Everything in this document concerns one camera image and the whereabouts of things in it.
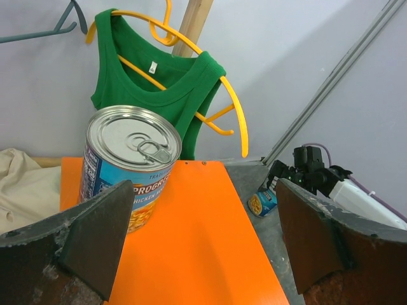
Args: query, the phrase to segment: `silver can lid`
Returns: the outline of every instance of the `silver can lid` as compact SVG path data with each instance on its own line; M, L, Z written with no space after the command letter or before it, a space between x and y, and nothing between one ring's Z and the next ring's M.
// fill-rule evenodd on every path
M127 170L168 167L181 153L177 130L163 117L140 107L116 105L97 111L86 133L102 159Z

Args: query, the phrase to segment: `cable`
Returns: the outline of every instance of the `cable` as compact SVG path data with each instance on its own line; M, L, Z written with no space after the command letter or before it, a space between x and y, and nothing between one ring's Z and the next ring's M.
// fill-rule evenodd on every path
M323 150L325 150L325 153L328 156L328 163L329 163L329 167L331 167L332 165L332 159L331 159L331 153L329 152L328 148L325 145L322 145L320 143L306 143L303 144L302 146L319 146L321 148L323 148ZM404 216L402 213L400 213L399 211L397 211L395 208L393 208L392 206L390 206L386 201L384 201L383 199L379 198L378 196L376 196L374 194L374 192L369 191L369 189L367 187L365 187L363 184L361 184L359 181L357 181L355 178L353 178L352 176L348 176L349 180L352 181L359 189L361 189L362 191L364 191L366 194L368 194L370 197L372 197L374 200L376 200L377 202L379 202L381 205L383 205L385 208L387 208L388 210L390 210L391 212L393 212L395 215L397 215L400 219L404 220L405 222L407 222L407 217Z
M303 144L303 146L319 146L319 147L323 148L325 150L326 155L328 156L328 164L329 164L328 167L332 166L331 154L329 153L328 148L326 148L326 146L319 144L319 143L306 143L306 144Z

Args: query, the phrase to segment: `can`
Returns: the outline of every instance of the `can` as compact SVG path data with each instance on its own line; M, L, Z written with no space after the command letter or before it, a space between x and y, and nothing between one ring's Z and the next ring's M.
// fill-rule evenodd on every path
M255 216L265 217L277 206L277 197L270 189L258 191L249 199L247 205Z
M181 147L177 130L147 109L114 105L97 111L86 131L79 202L131 180L134 204L127 232L135 231L153 212Z

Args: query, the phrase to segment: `nutrition facts label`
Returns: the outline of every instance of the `nutrition facts label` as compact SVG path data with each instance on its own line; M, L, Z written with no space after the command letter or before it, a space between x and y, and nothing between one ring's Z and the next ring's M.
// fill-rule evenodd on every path
M86 146L83 156L81 201L93 197L93 190L95 189L96 173L99 161L100 159L93 154L88 146Z

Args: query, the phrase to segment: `wall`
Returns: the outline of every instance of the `wall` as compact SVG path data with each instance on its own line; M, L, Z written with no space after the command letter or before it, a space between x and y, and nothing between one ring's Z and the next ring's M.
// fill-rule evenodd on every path
M117 7L162 19L164 0L79 0L89 22ZM301 112L333 67L360 37L386 0L215 0L199 45L228 71L249 125L250 157L264 156ZM0 35L52 29L67 0L2 1ZM171 26L179 28L187 0L175 0ZM66 24L75 21L71 13ZM129 19L152 41L146 22ZM0 46L0 149L38 156L79 156L94 112L98 53L79 28L54 37ZM210 113L230 103L220 90ZM235 113L217 121L236 135L201 129L197 157L239 158Z
M405 215L406 31L404 5L279 156L292 164L294 147L320 142L334 164Z

